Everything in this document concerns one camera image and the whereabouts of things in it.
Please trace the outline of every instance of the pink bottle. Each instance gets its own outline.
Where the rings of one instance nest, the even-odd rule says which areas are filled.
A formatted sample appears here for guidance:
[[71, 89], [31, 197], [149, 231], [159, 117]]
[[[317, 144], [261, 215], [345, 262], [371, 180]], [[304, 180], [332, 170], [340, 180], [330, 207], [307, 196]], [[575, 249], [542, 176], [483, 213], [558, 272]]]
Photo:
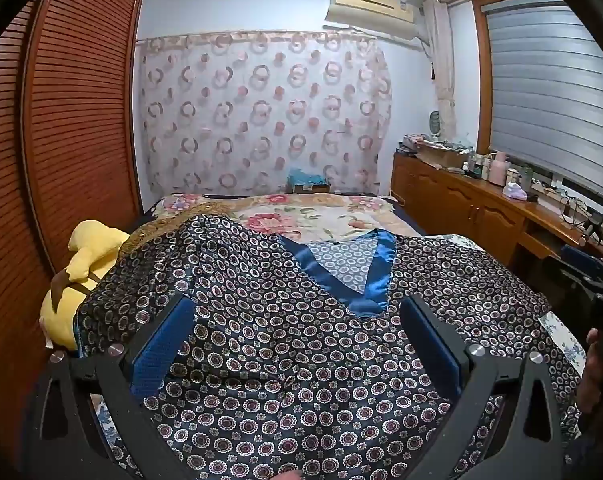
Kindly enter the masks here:
[[490, 165], [490, 174], [488, 175], [488, 181], [498, 186], [505, 186], [506, 172], [510, 168], [510, 162], [505, 161], [505, 153], [497, 152], [495, 160]]

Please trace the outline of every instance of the finger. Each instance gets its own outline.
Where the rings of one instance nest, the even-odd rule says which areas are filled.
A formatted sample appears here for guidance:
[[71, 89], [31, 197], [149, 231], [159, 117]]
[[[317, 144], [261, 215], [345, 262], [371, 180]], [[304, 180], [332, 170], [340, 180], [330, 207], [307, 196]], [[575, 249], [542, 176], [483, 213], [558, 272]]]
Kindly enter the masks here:
[[579, 384], [577, 387], [577, 407], [584, 413], [590, 413], [601, 399], [599, 388], [590, 384]]
[[595, 341], [597, 341], [598, 336], [599, 336], [599, 331], [596, 328], [592, 328], [592, 329], [590, 329], [590, 332], [588, 332], [588, 335], [586, 336], [585, 341], [589, 345], [592, 345]]
[[301, 479], [301, 475], [299, 473], [299, 471], [294, 470], [294, 471], [287, 471], [286, 473], [281, 473], [280, 475], [277, 475], [275, 478], [273, 478], [273, 480], [300, 480]]
[[603, 380], [603, 362], [597, 353], [597, 343], [590, 345], [586, 354], [584, 377], [599, 384]]

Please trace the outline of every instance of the cardboard box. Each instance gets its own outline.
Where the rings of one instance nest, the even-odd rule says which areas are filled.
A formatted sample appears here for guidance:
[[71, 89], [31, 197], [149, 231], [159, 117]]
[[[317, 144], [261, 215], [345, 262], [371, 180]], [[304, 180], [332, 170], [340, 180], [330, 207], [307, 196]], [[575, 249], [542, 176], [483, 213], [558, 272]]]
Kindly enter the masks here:
[[296, 186], [291, 186], [288, 183], [286, 185], [286, 192], [299, 194], [330, 193], [330, 184], [297, 184]]
[[439, 150], [425, 144], [417, 145], [417, 158], [431, 166], [442, 168], [461, 168], [468, 160], [468, 155], [462, 155], [452, 150]]

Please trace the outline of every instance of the curtain with circle pattern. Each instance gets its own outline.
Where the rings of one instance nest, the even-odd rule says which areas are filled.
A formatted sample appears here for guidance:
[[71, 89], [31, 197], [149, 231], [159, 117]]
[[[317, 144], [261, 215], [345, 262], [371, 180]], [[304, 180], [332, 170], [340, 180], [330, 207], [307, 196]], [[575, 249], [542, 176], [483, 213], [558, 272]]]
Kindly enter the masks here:
[[290, 170], [376, 193], [392, 91], [374, 38], [234, 32], [147, 40], [138, 56], [150, 187], [283, 191]]

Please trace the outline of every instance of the louvered wardrobe door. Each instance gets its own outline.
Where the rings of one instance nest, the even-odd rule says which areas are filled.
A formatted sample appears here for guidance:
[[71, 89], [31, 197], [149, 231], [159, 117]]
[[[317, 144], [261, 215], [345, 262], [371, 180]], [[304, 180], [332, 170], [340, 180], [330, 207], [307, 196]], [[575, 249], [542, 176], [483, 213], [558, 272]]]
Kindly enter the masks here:
[[131, 64], [141, 0], [43, 0], [26, 72], [24, 141], [44, 244], [55, 269], [73, 228], [124, 229], [139, 213]]
[[37, 320], [51, 279], [22, 179], [19, 142], [22, 51], [33, 13], [29, 2], [0, 37], [0, 450], [6, 455], [46, 358]]

